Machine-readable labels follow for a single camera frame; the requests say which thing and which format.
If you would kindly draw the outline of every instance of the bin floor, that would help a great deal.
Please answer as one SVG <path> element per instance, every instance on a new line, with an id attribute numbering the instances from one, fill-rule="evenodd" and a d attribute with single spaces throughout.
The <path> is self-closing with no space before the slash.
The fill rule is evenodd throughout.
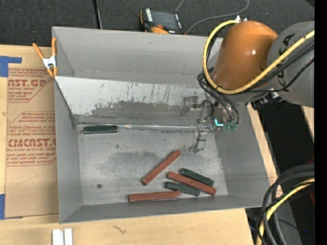
<path id="1" fill-rule="evenodd" d="M 168 191 L 164 188 L 169 171 L 188 168 L 213 179 L 216 195 L 228 195 L 224 172 L 218 157 L 213 133 L 207 136 L 205 148 L 191 154 L 188 148 L 194 132 L 145 131 L 120 129 L 118 133 L 83 134 L 79 126 L 80 179 L 83 204 L 126 203 L 127 195 L 141 192 Z M 152 169 L 173 151 L 178 157 L 147 186 L 141 183 Z M 199 197 L 208 196 L 201 193 Z M 181 199 L 194 198 L 181 194 Z"/>

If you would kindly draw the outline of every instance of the wooden table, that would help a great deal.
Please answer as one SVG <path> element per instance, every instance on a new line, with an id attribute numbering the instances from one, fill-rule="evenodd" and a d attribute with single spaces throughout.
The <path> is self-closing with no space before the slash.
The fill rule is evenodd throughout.
<path id="1" fill-rule="evenodd" d="M 43 47 L 44 54 L 51 50 Z M 1 56 L 22 56 L 30 67 L 37 58 L 31 46 L 0 45 Z M 0 77 L 0 194 L 5 190 L 7 84 Z M 273 182 L 276 171 L 258 113 L 248 107 L 264 164 Z M 0 221 L 1 244 L 51 244 L 53 229 L 73 229 L 74 245 L 80 244 L 253 244 L 245 209 L 197 212 L 166 216 L 112 219 L 58 224 L 58 215 L 30 216 Z"/>

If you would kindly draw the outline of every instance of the gray metal bin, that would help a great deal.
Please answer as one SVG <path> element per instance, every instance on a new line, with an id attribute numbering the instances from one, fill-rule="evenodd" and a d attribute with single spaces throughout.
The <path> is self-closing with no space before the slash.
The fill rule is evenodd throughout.
<path id="1" fill-rule="evenodd" d="M 208 133 L 204 150 L 189 152 L 203 108 L 181 109 L 190 97 L 205 100 L 196 76 L 206 37 L 61 27 L 53 36 L 61 223 L 261 205 L 269 181 L 245 106 L 235 132 Z M 107 124 L 118 132 L 83 134 L 84 126 Z M 174 150 L 182 155 L 143 186 Z M 212 178 L 216 195 L 128 203 L 128 194 L 165 191 L 167 172 L 182 167 Z"/>

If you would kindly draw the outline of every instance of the black device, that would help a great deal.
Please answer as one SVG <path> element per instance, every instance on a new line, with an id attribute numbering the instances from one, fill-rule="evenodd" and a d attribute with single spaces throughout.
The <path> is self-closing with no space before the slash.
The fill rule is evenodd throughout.
<path id="1" fill-rule="evenodd" d="M 141 29 L 148 33 L 184 34 L 177 13 L 161 12 L 142 8 L 140 13 Z"/>

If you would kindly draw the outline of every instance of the cardboard sheet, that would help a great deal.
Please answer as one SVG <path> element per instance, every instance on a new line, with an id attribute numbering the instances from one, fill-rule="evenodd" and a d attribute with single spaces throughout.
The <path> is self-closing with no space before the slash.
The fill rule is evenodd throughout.
<path id="1" fill-rule="evenodd" d="M 0 54 L 22 57 L 9 64 L 5 217 L 58 213 L 54 80 L 32 46 L 2 45 Z"/>

